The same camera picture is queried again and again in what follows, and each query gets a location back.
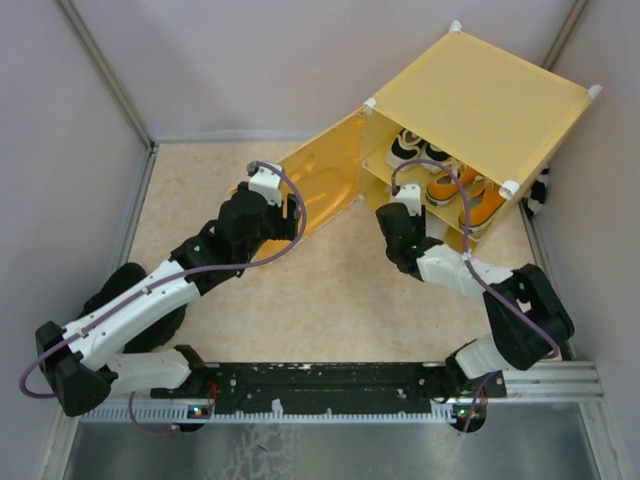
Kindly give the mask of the yellow cabinet door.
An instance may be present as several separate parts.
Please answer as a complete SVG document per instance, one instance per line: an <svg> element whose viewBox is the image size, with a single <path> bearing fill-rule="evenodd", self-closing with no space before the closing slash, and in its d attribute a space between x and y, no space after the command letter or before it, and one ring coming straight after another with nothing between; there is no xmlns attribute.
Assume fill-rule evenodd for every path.
<svg viewBox="0 0 640 480"><path fill-rule="evenodd" d="M278 161L304 200L305 237L343 212L355 199L364 123L363 111L358 109Z"/></svg>

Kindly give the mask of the black white sneaker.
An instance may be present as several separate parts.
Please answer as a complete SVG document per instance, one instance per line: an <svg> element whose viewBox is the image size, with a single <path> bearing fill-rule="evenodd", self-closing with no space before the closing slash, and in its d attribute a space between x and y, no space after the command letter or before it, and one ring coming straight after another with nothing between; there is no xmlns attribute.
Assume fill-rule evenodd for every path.
<svg viewBox="0 0 640 480"><path fill-rule="evenodd" d="M416 160L425 145L425 140L407 129L402 129L394 138L389 147L385 161L392 167L397 168L402 163Z"/></svg>
<svg viewBox="0 0 640 480"><path fill-rule="evenodd" d="M440 165L445 164L450 158L450 155L435 147L429 142L426 142L422 150L421 159L425 160L423 167L432 174L441 172Z"/></svg>

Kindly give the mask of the orange sneaker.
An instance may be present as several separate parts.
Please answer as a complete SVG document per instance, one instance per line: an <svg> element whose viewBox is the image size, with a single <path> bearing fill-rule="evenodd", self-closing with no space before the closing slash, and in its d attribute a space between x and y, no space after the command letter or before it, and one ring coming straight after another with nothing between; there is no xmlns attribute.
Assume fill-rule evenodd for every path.
<svg viewBox="0 0 640 480"><path fill-rule="evenodd" d="M468 187L480 177L476 170L466 166L450 167L449 170L463 188ZM429 203L436 206L445 206L451 203L459 193L458 184L450 175L442 172L428 184L425 196Z"/></svg>
<svg viewBox="0 0 640 480"><path fill-rule="evenodd" d="M500 188L496 186L480 186L468 198L468 207L462 208L458 217L461 228L468 227L469 233L479 233L485 230L493 217L505 203L500 195Z"/></svg>

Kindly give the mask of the yellow shoe cabinet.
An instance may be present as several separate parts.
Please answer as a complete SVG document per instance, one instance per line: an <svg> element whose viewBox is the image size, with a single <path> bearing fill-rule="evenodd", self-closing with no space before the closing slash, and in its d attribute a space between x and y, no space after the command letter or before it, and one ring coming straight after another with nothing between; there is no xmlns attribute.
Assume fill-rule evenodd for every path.
<svg viewBox="0 0 640 480"><path fill-rule="evenodd" d="M482 246L524 197L588 108L585 88L452 27L363 106L361 195L371 210L390 199L391 184L426 187L421 166L395 173L386 161L402 129L504 186L507 199L470 246Z"/></svg>

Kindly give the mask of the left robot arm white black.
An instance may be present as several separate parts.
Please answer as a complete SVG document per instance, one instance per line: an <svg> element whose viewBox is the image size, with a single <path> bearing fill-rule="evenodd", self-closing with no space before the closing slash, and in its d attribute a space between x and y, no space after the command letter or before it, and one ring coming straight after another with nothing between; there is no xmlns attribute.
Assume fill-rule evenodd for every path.
<svg viewBox="0 0 640 480"><path fill-rule="evenodd" d="M34 366L67 416L88 413L111 395L176 390L195 377L200 359L192 349L156 348L179 328L190 302L258 266L266 242L300 241L307 212L297 188L282 193L288 181L279 170L259 168L217 218L154 271L124 264L103 287L113 299L64 326L48 321L36 330Z"/></svg>

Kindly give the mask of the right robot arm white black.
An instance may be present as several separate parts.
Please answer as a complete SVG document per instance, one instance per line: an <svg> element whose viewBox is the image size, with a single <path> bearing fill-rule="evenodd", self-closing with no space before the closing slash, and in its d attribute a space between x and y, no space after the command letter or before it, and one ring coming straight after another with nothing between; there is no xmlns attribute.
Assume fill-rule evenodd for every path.
<svg viewBox="0 0 640 480"><path fill-rule="evenodd" d="M443 397L457 396L494 372L530 369L575 333L546 274L533 264L509 269L472 259L426 235L426 212L392 202L375 211L386 256L406 275L483 305L490 331L445 360Z"/></svg>

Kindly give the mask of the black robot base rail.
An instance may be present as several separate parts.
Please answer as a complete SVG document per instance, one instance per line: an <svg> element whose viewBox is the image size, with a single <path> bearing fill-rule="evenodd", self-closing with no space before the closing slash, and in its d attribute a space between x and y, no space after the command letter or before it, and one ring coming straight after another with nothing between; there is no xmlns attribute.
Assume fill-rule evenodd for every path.
<svg viewBox="0 0 640 480"><path fill-rule="evenodd" d="M481 383L443 363L206 363L187 345L176 349L194 371L151 397L203 400L218 415L268 413L275 400L293 415L429 413L433 402L472 398Z"/></svg>

